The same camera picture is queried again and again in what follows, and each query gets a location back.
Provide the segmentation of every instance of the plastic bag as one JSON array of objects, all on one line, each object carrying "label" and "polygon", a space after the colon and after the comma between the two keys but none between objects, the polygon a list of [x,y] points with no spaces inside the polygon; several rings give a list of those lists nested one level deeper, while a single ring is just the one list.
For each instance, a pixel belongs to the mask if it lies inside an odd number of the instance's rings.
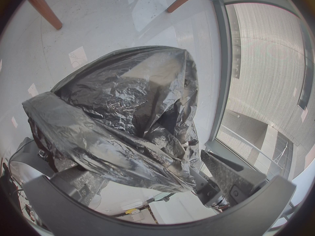
[{"label": "plastic bag", "polygon": [[196,67],[186,50],[118,50],[23,102],[37,145],[104,178],[192,190],[199,170]]}]

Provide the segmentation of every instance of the corrugated wall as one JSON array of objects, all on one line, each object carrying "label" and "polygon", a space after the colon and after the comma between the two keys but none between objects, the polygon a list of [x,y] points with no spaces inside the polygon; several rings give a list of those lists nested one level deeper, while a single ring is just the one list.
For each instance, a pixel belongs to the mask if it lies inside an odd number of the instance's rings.
[{"label": "corrugated wall", "polygon": [[277,129],[297,146],[294,176],[313,146],[315,92],[306,118],[297,106],[304,78],[304,45],[298,18],[258,3],[235,5],[241,35],[240,79],[232,78],[227,108]]}]

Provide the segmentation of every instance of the white floor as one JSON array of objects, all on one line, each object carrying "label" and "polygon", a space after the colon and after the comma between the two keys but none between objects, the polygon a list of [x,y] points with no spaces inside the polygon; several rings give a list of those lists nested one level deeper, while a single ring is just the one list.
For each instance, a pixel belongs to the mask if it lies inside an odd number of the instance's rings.
[{"label": "white floor", "polygon": [[145,45],[187,49],[197,65],[195,116],[201,147],[208,140],[220,83],[220,41],[213,5],[190,0],[46,0],[62,21],[55,30],[26,1],[0,41],[0,153],[9,159],[31,131],[21,103],[50,90],[87,62]]}]

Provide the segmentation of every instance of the trash bag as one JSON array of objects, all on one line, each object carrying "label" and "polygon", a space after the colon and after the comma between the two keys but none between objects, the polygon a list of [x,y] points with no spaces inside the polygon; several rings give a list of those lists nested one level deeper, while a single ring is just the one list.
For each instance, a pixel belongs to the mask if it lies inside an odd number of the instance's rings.
[{"label": "trash bag", "polygon": [[195,186],[196,66],[186,50],[109,53],[25,102],[39,148],[104,178],[162,192]]}]

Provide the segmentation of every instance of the yellow object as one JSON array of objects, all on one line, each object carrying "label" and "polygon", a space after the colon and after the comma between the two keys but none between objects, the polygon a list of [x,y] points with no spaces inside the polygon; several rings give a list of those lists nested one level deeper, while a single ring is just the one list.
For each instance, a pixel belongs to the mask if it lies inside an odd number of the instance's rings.
[{"label": "yellow object", "polygon": [[129,210],[126,210],[126,214],[131,214],[134,210],[136,210],[136,208],[132,208],[132,209],[129,209]]}]

